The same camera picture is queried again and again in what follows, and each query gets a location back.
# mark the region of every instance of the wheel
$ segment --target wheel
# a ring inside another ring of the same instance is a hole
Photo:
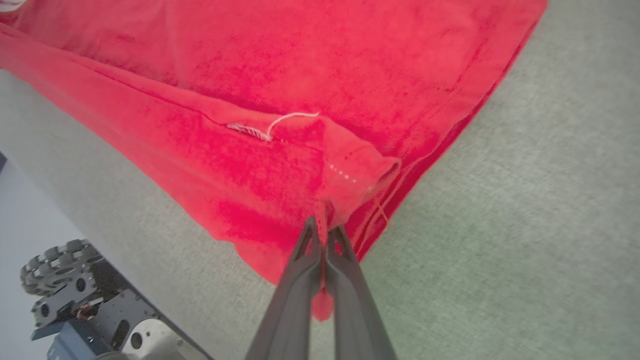
[[[51,249],[44,252],[44,257],[47,258],[49,262],[54,261],[60,257],[60,253],[58,252],[57,247],[52,247]]]
[[[94,263],[102,260],[102,255],[91,245],[82,249],[82,260],[87,263]]]
[[[27,265],[29,265],[31,270],[36,270],[37,268],[40,267],[40,264],[42,263],[40,262],[40,260],[38,260],[38,257],[36,256],[35,258],[29,260],[29,263]]]
[[[29,295],[38,295],[38,293],[40,292],[37,284],[27,285],[23,282],[22,289]]]
[[[67,265],[71,265],[72,263],[74,263],[74,256],[70,252],[63,254],[58,258],[58,263],[60,264],[61,268]]]
[[[82,248],[83,248],[82,242],[78,239],[67,242],[67,252],[74,253],[76,251],[82,250]]]
[[[49,263],[44,263],[40,265],[40,267],[38,268],[38,272],[40,272],[40,275],[38,277],[44,277],[45,275],[53,272],[53,268],[51,267],[51,265],[49,265]]]
[[[49,294],[48,291],[38,289],[38,293],[36,295],[38,295],[38,296],[46,296],[48,294]]]
[[[23,283],[29,287],[32,288],[34,286],[38,286],[38,279],[35,278],[35,276],[33,276],[33,272],[30,272],[27,274],[27,276],[24,277]]]
[[[24,281],[24,278],[27,277],[27,274],[29,272],[27,271],[27,266],[23,266],[20,268],[20,281]]]

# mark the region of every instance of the blue component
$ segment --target blue component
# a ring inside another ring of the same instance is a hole
[[[47,360],[94,360],[113,351],[102,338],[80,319],[67,321],[47,352]]]
[[[41,327],[37,330],[34,330],[31,333],[31,341],[42,339],[45,336],[53,335],[53,334],[56,334],[57,332],[60,332],[60,330],[62,330],[62,327],[65,323],[66,322],[56,322],[51,325],[47,325],[45,327]]]

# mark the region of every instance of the towel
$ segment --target towel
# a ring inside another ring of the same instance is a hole
[[[310,215],[321,234],[344,224],[362,260],[545,7],[29,0],[0,14],[0,67],[120,151],[275,284]],[[324,320],[332,308],[322,290],[313,314]]]

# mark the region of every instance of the red fabric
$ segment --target red fabric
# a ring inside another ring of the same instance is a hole
[[[310,215],[359,259],[504,77],[545,0],[28,0],[0,67],[276,283]],[[226,127],[265,131],[272,142]],[[322,293],[314,314],[330,315]]]

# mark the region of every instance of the gray carpet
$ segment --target gray carpet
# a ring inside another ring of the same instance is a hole
[[[637,359],[640,3],[557,0],[509,76],[362,266],[401,359]],[[216,359],[273,287],[28,85],[0,151]],[[332,324],[314,323],[314,359]]]

